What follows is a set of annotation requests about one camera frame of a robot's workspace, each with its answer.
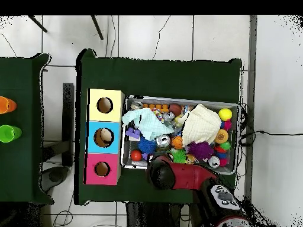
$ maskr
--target green table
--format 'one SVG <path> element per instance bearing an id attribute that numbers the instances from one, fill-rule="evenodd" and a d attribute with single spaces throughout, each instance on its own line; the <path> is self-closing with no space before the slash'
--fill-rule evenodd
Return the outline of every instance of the green table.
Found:
<path id="1" fill-rule="evenodd" d="M 96 58 L 84 49 L 77 58 L 75 203 L 87 200 L 192 203 L 189 190 L 155 190 L 146 180 L 145 170 L 125 168 L 116 186 L 83 184 L 85 155 L 86 93 L 88 88 L 121 90 L 125 96 L 239 102 L 241 60 L 145 61 L 124 58 Z M 235 175 L 225 176 L 234 187 Z"/>
<path id="2" fill-rule="evenodd" d="M 31 59 L 0 58 L 0 96 L 17 103 L 15 111 L 0 115 L 0 125 L 15 125 L 22 136 L 0 143 L 0 201 L 53 203 L 39 186 L 42 156 L 40 72 L 48 54 Z"/>

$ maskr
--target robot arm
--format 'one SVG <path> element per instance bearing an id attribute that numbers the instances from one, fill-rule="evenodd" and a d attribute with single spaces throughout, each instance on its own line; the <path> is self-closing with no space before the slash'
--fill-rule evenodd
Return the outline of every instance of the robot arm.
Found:
<path id="1" fill-rule="evenodd" d="M 171 162 L 165 156 L 151 160 L 148 179 L 158 189 L 194 190 L 204 224 L 201 227 L 252 227 L 234 195 L 220 183 L 211 170 Z"/>

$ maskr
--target blue box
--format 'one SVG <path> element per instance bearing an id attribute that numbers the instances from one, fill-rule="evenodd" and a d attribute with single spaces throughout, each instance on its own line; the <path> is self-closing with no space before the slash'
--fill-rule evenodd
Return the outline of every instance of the blue box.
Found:
<path id="1" fill-rule="evenodd" d="M 112 131 L 114 135 L 113 142 L 108 147 L 100 147 L 95 144 L 94 135 L 95 132 L 100 128 L 107 128 Z M 120 152 L 120 132 L 121 123 L 119 122 L 88 122 L 88 153 L 114 153 L 118 154 Z"/>

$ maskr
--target light blue cloth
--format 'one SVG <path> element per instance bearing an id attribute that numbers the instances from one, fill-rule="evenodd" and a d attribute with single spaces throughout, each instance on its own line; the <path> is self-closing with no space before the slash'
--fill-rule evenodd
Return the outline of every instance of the light blue cloth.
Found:
<path id="1" fill-rule="evenodd" d="M 173 128 L 170 125 L 166 126 L 161 123 L 150 108 L 128 111 L 122 117 L 122 122 L 126 125 L 128 125 L 132 120 L 134 121 L 135 126 L 138 126 L 143 137 L 147 140 L 153 140 L 163 134 L 173 133 Z"/>

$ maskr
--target orange cup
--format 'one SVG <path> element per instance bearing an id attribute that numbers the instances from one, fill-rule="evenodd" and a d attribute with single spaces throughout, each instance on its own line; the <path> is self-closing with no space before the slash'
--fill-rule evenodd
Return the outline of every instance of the orange cup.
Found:
<path id="1" fill-rule="evenodd" d="M 0 114 L 16 110 L 17 104 L 8 98 L 0 96 Z"/>

